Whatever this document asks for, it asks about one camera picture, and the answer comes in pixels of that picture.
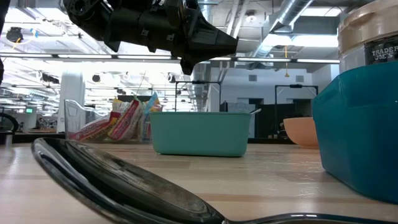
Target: wooden table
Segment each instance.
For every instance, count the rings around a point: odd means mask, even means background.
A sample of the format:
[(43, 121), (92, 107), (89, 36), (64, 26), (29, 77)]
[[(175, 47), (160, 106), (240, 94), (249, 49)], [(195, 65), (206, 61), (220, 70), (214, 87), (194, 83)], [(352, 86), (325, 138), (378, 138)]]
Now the wooden table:
[[(29, 144), (0, 146), (0, 219), (7, 224), (103, 224), (36, 164)], [(252, 144), (242, 158), (157, 155), (148, 145), (95, 144), (197, 194), (233, 220), (315, 212), (398, 221), (398, 205), (363, 197), (328, 175), (319, 151)]]

